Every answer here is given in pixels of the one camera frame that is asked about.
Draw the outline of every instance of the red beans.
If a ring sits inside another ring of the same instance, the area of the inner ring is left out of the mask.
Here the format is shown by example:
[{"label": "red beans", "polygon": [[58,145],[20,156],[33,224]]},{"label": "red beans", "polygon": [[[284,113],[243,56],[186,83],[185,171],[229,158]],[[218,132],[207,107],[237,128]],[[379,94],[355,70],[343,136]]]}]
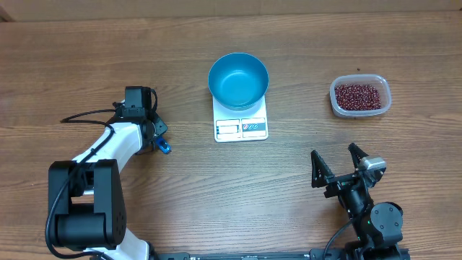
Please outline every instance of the red beans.
[{"label": "red beans", "polygon": [[369,84],[336,86],[335,98],[339,107],[347,111],[367,111],[382,108],[378,91]]}]

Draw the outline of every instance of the clear plastic container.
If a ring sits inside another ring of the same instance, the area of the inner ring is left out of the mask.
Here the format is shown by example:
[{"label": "clear plastic container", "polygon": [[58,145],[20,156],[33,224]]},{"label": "clear plastic container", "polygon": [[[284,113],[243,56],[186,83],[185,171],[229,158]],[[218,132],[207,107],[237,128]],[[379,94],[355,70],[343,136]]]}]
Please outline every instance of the clear plastic container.
[{"label": "clear plastic container", "polygon": [[[378,91],[382,108],[374,110],[344,110],[343,108],[340,108],[335,97],[335,87],[343,84],[372,85]],[[338,77],[331,84],[330,94],[332,110],[336,116],[342,118],[376,116],[385,113],[391,106],[390,87],[383,77],[375,74],[354,74]]]}]

